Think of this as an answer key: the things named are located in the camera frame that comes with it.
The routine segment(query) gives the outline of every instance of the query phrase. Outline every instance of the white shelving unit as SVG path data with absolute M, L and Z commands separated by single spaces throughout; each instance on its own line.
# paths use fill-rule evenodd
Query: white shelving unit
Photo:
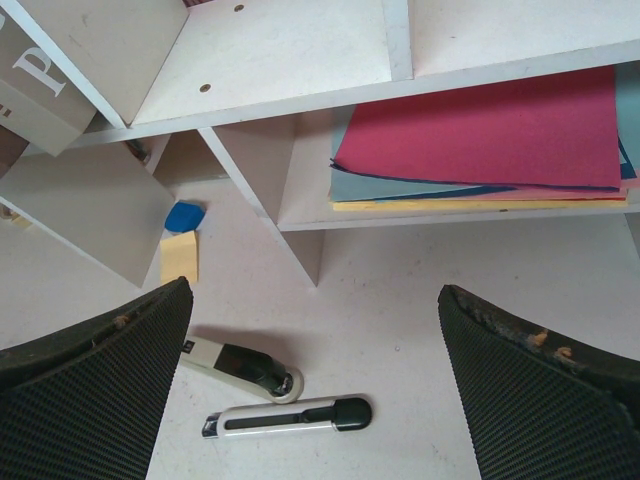
M 0 0 L 63 62 L 77 45 L 57 39 L 88 11 L 111 22 L 128 15 L 123 6 L 63 3 L 65 15 L 53 23 L 34 0 Z M 333 107 L 640 60 L 637 0 L 216 0 L 190 8 L 186 22 L 179 5 L 163 0 L 156 11 L 144 2 L 149 15 L 137 33 L 123 21 L 132 45 L 152 46 L 145 35 L 155 31 L 156 13 L 184 26 L 131 124 L 117 125 L 96 101 L 109 121 L 97 117 L 74 146 L 198 130 L 309 285 L 319 278 L 327 229 L 640 212 L 640 198 L 620 209 L 437 214 L 335 212 L 328 203 Z M 81 44 L 83 55 L 104 57 L 116 41 L 104 30 Z M 103 96 L 118 82 L 118 101 L 130 95 L 136 104 L 140 88 L 129 92 L 127 79 L 139 73 L 127 73 L 131 58 L 119 51 L 121 59 L 109 57 L 117 78 L 92 80 L 99 69 L 82 62 L 68 70 Z M 180 151 L 206 158 L 188 144 Z M 638 225 L 634 218 L 629 225 Z

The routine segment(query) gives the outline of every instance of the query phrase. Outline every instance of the sticky note pad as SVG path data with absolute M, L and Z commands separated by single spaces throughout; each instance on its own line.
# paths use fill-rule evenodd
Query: sticky note pad
M 198 237 L 187 232 L 160 242 L 162 285 L 178 277 L 186 277 L 191 285 L 198 282 Z
M 31 226 L 31 222 L 20 215 L 14 215 L 11 223 L 19 226 L 20 228 L 29 228 Z

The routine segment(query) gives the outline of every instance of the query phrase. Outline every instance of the stack of paper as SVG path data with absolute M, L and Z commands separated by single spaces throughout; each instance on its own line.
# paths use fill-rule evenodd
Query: stack of paper
M 336 210 L 615 207 L 640 186 L 639 64 L 345 107 L 334 123 Z

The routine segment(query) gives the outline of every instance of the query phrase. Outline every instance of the paper sheet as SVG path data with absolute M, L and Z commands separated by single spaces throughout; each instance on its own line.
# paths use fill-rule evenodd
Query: paper sheet
M 410 182 L 358 175 L 331 169 L 331 201 L 353 202 L 422 195 L 425 198 L 446 198 L 482 195 L 511 190 L 509 187 L 484 187 Z
M 26 218 L 24 218 L 21 215 L 18 215 L 17 213 L 14 213 L 11 219 L 11 223 L 13 223 L 14 225 L 19 226 L 20 228 L 29 228 L 32 224 L 29 220 L 27 220 Z
M 384 177 L 617 189 L 614 69 L 361 104 L 335 160 Z
M 616 65 L 618 134 L 634 168 L 640 168 L 640 62 Z
M 191 285 L 198 282 L 198 237 L 187 232 L 160 242 L 162 285 L 178 277 L 186 277 Z
M 337 212 L 412 212 L 412 211 L 468 211 L 468 210 L 539 210 L 549 208 L 616 208 L 629 205 L 626 199 L 605 200 L 394 200 L 384 202 L 336 202 Z

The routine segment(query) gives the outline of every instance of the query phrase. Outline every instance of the shelf compartment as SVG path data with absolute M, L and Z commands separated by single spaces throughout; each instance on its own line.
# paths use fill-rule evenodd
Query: shelf compartment
M 636 0 L 415 0 L 413 15 L 415 76 L 446 88 L 622 63 L 640 48 Z
M 322 108 L 317 94 L 391 80 L 381 2 L 242 4 L 189 9 L 134 126 L 217 113 L 196 128 L 312 110 Z
M 329 203 L 332 111 L 299 115 L 289 171 L 277 219 L 281 231 L 542 218 L 640 211 L 640 192 L 619 208 L 558 208 L 443 212 L 336 212 Z
M 207 144 L 193 130 L 171 135 L 153 176 L 170 189 L 227 178 Z

